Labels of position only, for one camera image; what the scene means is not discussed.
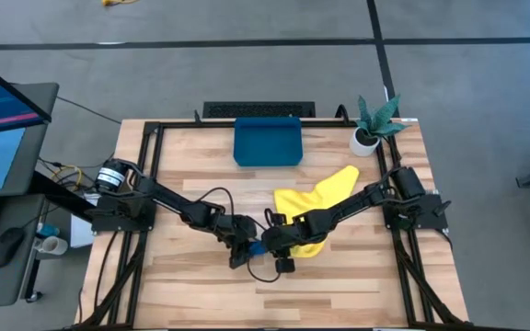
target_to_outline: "white flower pot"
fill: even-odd
[[[357,139],[357,131],[359,128],[355,129],[353,136],[349,141],[349,148],[357,156],[369,156],[375,151],[375,147],[379,144],[380,139],[378,137],[368,138],[366,141],[360,141]]]

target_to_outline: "floor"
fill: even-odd
[[[229,100],[315,101],[319,117],[342,103],[355,116],[357,95],[379,106],[386,85],[402,96],[400,115],[420,119],[437,187],[453,201],[447,219],[471,320],[530,329],[530,189],[514,182],[530,171],[530,39],[518,39],[530,38],[530,1],[375,0],[382,67],[368,42],[379,32],[368,2],[141,0],[104,8],[98,0],[0,0],[0,75],[58,82],[62,97],[117,120],[190,118],[203,101]],[[343,41],[165,42],[262,39]],[[130,43],[110,50],[100,42]],[[95,165],[118,130],[58,101],[41,156]],[[82,249],[44,261],[37,288],[46,297],[1,307],[0,330],[70,325],[87,258]]]

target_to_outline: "blue tray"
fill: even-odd
[[[236,119],[234,156],[239,166],[297,166],[303,155],[300,119]]]

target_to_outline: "keyboard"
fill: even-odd
[[[205,119],[235,119],[239,117],[298,117],[314,118],[314,102],[204,102]]]

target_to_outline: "black mouse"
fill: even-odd
[[[0,268],[5,267],[24,240],[24,229],[9,228],[0,235]]]

